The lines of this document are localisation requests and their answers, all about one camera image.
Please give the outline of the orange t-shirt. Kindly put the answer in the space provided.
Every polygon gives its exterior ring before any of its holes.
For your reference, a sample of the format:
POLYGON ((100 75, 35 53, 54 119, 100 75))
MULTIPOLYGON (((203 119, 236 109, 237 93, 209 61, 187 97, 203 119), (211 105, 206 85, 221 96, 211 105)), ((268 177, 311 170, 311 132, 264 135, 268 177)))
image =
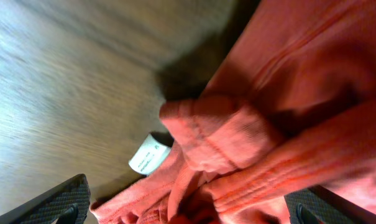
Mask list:
POLYGON ((169 101, 167 158, 100 223, 287 223, 321 185, 376 214, 376 0, 262 1, 197 99, 169 101))

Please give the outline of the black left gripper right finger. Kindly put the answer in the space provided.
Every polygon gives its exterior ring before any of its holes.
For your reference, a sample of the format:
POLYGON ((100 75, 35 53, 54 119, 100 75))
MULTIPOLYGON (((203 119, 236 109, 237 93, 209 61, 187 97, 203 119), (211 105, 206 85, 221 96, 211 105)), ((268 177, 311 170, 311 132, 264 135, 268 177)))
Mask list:
POLYGON ((321 186, 284 196, 291 224, 376 224, 376 214, 321 186))

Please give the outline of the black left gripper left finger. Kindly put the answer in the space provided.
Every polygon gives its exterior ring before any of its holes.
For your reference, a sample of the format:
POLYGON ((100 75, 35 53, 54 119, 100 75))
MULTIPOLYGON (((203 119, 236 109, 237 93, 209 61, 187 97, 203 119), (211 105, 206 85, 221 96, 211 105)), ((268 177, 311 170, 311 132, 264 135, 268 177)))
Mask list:
POLYGON ((78 174, 1 215, 0 224, 84 224, 90 197, 86 176, 78 174))

